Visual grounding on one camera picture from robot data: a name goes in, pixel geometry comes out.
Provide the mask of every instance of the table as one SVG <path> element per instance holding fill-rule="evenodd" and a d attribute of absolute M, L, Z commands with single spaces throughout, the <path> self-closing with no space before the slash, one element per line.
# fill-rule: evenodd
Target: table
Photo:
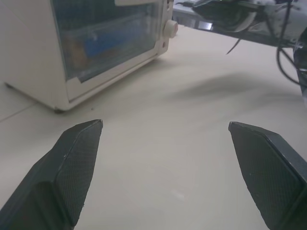
<path fill-rule="evenodd" d="M 275 131 L 307 159 L 307 111 L 274 47 L 242 41 L 225 55 L 235 41 L 180 27 L 161 58 L 70 112 L 12 102 L 19 111 L 0 122 L 0 207 L 63 130 L 103 119 L 76 230 L 267 230 L 228 123 Z"/>

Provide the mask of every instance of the cable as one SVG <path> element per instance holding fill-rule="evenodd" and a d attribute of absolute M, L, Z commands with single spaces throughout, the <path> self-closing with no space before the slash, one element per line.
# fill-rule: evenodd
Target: cable
<path fill-rule="evenodd" d="M 293 79 L 292 77 L 290 77 L 283 69 L 282 65 L 281 65 L 281 61 L 280 61 L 280 53 L 282 52 L 282 54 L 287 58 L 287 60 L 295 67 L 299 77 L 303 77 L 303 74 L 302 72 L 300 71 L 300 69 L 296 66 L 296 64 L 294 63 L 294 61 L 289 57 L 289 55 L 284 51 L 283 49 L 283 36 L 284 36 L 284 33 L 286 31 L 286 28 L 287 28 L 287 25 L 288 25 L 288 21 L 289 21 L 289 17 L 290 17 L 290 11 L 291 11 L 291 2 L 288 1 L 287 2 L 287 10 L 286 10 L 286 15 L 284 17 L 284 21 L 283 21 L 283 25 L 282 25 L 282 30 L 281 30 L 281 35 L 279 37 L 279 39 L 277 39 L 275 37 L 275 34 L 274 34 L 274 31 L 273 31 L 273 28 L 272 28 L 272 25 L 270 23 L 270 20 L 269 20 L 269 17 L 268 15 L 265 15 L 265 21 L 266 21 L 266 24 L 268 26 L 268 29 L 270 31 L 270 34 L 272 36 L 272 38 L 276 41 L 278 41 L 278 45 L 277 45 L 277 49 L 276 49 L 276 62 L 277 62 L 277 66 L 280 70 L 280 72 L 289 80 L 291 81 L 292 83 L 294 84 L 297 84 L 299 86 L 303 86 L 303 87 L 306 87 L 307 88 L 307 84 L 304 84 L 304 83 L 301 83 L 299 81 L 296 81 L 295 79 Z"/>
<path fill-rule="evenodd" d="M 227 54 L 230 54 L 230 52 L 233 51 L 234 48 L 236 48 L 236 46 L 240 43 L 240 41 L 241 41 L 241 38 L 238 39 L 238 40 L 236 41 L 236 43 L 235 43 L 235 44 L 233 45 L 233 47 L 227 52 Z"/>

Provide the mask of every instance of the oven front panel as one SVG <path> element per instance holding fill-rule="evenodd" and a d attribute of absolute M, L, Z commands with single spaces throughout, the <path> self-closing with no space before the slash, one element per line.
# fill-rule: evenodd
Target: oven front panel
<path fill-rule="evenodd" d="M 125 63 L 138 64 L 137 57 L 158 52 L 164 0 L 128 6 L 114 0 L 51 1 L 66 81 L 99 75 L 103 83 L 125 72 Z"/>

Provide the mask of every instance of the white appliance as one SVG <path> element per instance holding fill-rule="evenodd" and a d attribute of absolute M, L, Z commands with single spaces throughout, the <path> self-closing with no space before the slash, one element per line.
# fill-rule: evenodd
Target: white appliance
<path fill-rule="evenodd" d="M 66 111 L 168 49 L 172 0 L 1 0 L 0 79 Z"/>

